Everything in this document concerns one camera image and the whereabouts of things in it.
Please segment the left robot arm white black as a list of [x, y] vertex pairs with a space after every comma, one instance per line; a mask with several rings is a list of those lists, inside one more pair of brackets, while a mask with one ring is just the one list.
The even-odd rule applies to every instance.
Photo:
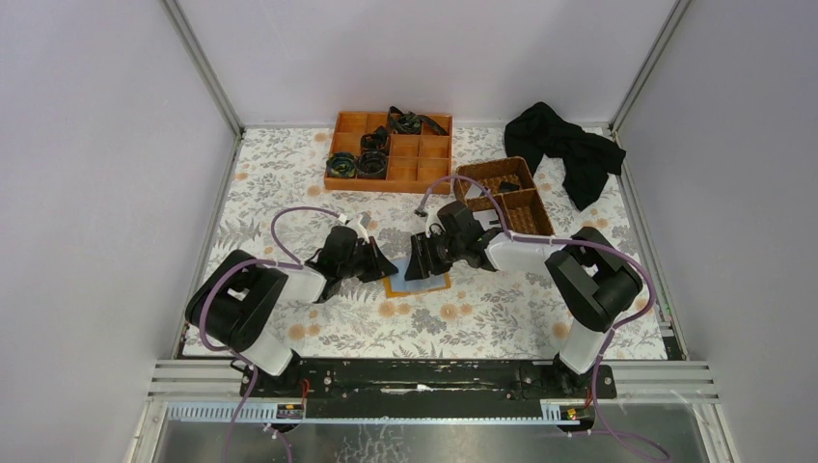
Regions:
[[301, 268], [286, 268], [242, 250], [230, 252], [188, 302], [184, 317], [198, 328], [203, 342], [225, 347], [261, 371], [280, 376], [296, 353], [266, 328], [277, 304], [323, 303], [346, 279], [371, 283], [397, 272], [374, 238], [335, 226]]

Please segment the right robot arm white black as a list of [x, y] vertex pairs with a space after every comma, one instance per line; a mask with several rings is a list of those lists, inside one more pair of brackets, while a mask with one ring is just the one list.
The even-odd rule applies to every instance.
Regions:
[[456, 201], [427, 217], [425, 230], [412, 235], [404, 277], [419, 281], [442, 275], [458, 261], [490, 272], [549, 276], [574, 318], [555, 361], [576, 375], [593, 370], [621, 314], [653, 286], [638, 262], [593, 227], [568, 238], [519, 233], [505, 223], [486, 227]]

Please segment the brown wicker basket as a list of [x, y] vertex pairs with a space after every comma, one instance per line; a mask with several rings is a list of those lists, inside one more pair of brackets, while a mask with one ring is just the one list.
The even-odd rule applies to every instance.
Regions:
[[[475, 180], [491, 193], [501, 207], [511, 231], [543, 236], [555, 234], [528, 164], [522, 157], [514, 156], [463, 165], [458, 167], [455, 173]], [[501, 181], [516, 183], [521, 189], [500, 193], [498, 188]]]

